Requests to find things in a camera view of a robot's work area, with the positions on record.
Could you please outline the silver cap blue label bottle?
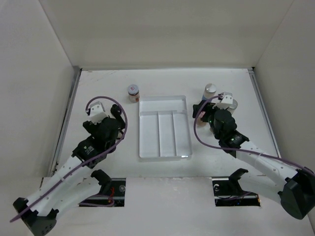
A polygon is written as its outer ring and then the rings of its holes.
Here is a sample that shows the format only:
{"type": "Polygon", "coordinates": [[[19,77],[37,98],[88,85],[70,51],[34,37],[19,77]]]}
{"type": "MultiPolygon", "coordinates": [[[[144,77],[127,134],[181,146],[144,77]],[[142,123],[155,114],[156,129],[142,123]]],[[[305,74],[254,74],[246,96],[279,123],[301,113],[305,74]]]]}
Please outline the silver cap blue label bottle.
{"type": "Polygon", "coordinates": [[[212,98],[216,94],[216,92],[217,87],[215,84],[207,84],[203,92],[202,100],[208,100],[212,98]]]}

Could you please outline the white lid orange label jar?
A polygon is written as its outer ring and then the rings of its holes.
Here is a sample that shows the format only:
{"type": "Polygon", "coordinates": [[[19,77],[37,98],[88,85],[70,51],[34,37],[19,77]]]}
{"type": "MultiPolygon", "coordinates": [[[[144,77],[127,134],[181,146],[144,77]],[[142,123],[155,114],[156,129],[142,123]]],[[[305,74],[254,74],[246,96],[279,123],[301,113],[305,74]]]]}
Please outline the white lid orange label jar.
{"type": "Polygon", "coordinates": [[[139,94],[139,88],[137,85],[132,84],[129,85],[127,88],[128,96],[131,102],[136,103],[139,101],[140,94],[139,94]]]}

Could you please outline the pink lid spice jar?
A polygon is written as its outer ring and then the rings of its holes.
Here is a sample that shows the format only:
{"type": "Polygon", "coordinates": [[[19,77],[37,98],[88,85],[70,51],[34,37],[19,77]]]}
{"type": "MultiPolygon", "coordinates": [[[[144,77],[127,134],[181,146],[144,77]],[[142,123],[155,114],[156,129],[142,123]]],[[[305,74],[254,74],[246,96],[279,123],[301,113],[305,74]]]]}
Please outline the pink lid spice jar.
{"type": "Polygon", "coordinates": [[[198,119],[197,119],[197,122],[198,122],[198,123],[203,123],[202,118],[203,118],[204,115],[205,115],[205,112],[201,112],[201,113],[199,114],[198,119]]]}

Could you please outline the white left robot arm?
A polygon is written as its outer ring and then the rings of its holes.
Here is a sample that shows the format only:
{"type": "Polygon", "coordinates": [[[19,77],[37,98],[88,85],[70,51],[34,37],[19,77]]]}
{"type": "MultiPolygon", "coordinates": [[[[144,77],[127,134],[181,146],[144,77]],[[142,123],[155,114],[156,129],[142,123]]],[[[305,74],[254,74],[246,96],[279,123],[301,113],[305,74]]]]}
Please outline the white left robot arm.
{"type": "Polygon", "coordinates": [[[100,102],[87,110],[83,127],[89,137],[81,141],[63,166],[37,191],[13,202],[17,215],[34,236],[47,235],[70,208],[93,195],[110,192],[111,177],[96,165],[114,152],[126,133],[126,113],[114,104],[106,115],[100,102]]]}

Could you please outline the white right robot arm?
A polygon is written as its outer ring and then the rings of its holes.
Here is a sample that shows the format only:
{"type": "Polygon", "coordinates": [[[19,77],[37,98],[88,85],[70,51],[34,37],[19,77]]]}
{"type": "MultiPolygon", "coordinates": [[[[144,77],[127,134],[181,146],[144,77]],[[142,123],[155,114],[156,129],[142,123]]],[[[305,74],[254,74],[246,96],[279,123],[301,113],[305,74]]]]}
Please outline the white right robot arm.
{"type": "Polygon", "coordinates": [[[265,154],[248,137],[237,131],[237,125],[228,110],[215,103],[201,101],[193,105],[193,119],[201,113],[218,140],[216,149],[246,162],[265,177],[255,178],[247,169],[239,168],[228,178],[228,189],[233,194],[254,192],[271,199],[293,218],[303,219],[315,207],[315,174],[296,163],[265,154]]]}

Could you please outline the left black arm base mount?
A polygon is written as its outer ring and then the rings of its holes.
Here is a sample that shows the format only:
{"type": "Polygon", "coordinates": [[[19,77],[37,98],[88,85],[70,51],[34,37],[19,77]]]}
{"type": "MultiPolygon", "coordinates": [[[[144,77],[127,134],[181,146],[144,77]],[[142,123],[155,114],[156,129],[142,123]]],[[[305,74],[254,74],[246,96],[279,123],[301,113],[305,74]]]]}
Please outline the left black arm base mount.
{"type": "Polygon", "coordinates": [[[112,179],[103,170],[93,171],[91,177],[95,178],[100,186],[100,190],[97,193],[98,195],[105,195],[110,190],[112,179]]]}

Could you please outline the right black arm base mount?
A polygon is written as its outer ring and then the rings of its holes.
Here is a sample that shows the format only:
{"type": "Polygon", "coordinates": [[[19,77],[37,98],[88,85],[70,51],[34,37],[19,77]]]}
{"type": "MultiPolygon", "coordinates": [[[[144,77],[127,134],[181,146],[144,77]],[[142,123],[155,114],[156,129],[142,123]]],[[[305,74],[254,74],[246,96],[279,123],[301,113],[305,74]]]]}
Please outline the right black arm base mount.
{"type": "Polygon", "coordinates": [[[228,177],[233,196],[243,196],[247,193],[241,188],[238,181],[241,179],[242,175],[248,172],[249,171],[246,169],[239,168],[228,177]]]}

